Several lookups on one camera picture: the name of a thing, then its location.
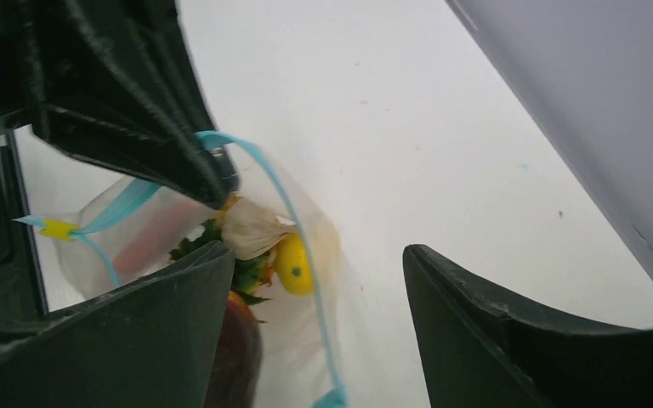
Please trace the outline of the yellow toy mango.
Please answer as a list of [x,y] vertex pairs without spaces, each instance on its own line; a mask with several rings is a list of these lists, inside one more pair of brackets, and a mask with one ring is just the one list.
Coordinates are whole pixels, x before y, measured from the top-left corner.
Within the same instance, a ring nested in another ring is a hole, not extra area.
[[314,291],[309,260],[299,235],[288,234],[277,245],[275,272],[287,293],[309,296]]

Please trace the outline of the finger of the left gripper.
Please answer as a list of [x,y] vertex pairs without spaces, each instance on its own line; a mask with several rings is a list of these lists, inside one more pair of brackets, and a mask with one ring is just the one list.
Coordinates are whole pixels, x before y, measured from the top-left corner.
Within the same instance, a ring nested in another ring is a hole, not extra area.
[[0,1],[0,134],[30,126],[80,162],[210,207],[240,183],[213,129],[175,1]]

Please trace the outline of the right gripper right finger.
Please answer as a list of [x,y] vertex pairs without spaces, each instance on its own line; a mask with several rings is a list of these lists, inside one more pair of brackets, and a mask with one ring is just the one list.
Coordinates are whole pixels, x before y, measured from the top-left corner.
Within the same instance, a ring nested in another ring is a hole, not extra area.
[[432,248],[402,255],[434,407],[653,407],[653,328],[551,308]]

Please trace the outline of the dark red toy apple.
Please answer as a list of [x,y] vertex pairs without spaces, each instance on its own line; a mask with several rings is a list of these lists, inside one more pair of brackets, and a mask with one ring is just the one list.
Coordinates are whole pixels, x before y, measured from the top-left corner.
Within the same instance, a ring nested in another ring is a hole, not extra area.
[[236,292],[230,292],[204,405],[248,408],[254,405],[263,361],[257,318]]

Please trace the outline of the white toy garlic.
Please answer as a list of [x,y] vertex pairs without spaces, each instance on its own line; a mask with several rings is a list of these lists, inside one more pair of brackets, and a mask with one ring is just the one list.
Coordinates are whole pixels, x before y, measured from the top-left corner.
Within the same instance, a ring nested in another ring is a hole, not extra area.
[[261,256],[285,235],[298,233],[295,224],[284,224],[278,213],[246,197],[236,197],[220,215],[221,241],[239,260]]

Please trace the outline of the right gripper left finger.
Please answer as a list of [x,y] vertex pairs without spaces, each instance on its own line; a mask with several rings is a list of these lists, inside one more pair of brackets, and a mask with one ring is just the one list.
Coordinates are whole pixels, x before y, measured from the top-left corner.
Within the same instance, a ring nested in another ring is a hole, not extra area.
[[0,325],[0,407],[200,407],[235,257],[218,242],[105,295]]

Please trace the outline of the clear zip top bag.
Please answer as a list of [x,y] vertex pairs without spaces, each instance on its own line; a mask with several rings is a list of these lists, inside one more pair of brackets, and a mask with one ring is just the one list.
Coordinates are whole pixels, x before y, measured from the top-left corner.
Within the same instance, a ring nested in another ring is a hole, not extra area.
[[27,215],[54,243],[65,278],[85,298],[144,283],[217,242],[234,256],[224,272],[230,314],[214,358],[209,403],[236,406],[243,390],[261,407],[345,407],[333,316],[342,269],[328,217],[257,145],[197,134],[202,148],[237,148],[251,160],[246,185],[206,206],[124,177],[80,212]]

